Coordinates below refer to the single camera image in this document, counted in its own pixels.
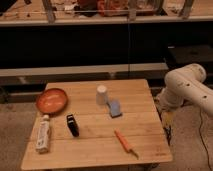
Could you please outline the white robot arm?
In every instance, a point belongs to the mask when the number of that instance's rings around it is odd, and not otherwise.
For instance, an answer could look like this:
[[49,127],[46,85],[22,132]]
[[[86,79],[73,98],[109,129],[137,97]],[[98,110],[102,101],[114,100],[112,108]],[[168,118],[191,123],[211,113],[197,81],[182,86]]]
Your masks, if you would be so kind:
[[155,97],[155,105],[168,142],[171,141],[171,112],[181,107],[185,100],[213,118],[213,89],[203,84],[205,79],[204,67],[196,63],[171,70],[165,75],[165,87]]

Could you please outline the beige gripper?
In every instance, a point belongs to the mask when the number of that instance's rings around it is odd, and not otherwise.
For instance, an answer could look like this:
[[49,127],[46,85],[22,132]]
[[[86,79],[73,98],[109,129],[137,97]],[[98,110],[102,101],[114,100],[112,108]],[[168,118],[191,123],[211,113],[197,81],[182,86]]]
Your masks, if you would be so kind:
[[168,142],[171,142],[172,138],[172,113],[168,111],[164,111],[161,115],[162,126],[164,132],[166,134],[166,138]]

